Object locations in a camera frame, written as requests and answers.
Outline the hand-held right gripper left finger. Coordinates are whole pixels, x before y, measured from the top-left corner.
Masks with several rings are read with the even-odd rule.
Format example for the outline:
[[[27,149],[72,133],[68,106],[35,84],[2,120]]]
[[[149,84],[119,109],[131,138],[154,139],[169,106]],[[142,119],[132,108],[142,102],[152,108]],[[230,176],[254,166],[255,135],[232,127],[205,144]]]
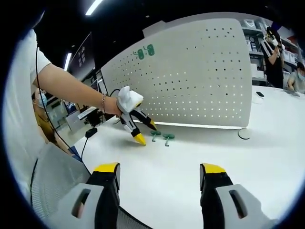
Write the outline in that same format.
[[[96,167],[86,183],[79,183],[48,219],[50,229],[115,229],[119,211],[120,164]]]

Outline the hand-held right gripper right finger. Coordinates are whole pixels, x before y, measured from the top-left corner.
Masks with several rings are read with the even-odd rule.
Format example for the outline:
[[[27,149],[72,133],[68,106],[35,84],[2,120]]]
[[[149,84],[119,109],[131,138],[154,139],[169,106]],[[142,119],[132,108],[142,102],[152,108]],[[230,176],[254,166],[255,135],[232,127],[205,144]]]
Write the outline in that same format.
[[[220,166],[200,164],[200,205],[205,229],[271,229],[274,220],[261,202],[240,184],[233,184]]]

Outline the person's left hand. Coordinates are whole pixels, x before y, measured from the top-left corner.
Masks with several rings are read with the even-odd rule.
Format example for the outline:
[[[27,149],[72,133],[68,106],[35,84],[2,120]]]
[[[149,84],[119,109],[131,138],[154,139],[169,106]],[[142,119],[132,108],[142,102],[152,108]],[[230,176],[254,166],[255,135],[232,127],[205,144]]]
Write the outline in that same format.
[[[106,114],[121,116],[122,112],[117,106],[117,98],[105,97],[104,100],[104,111]]]

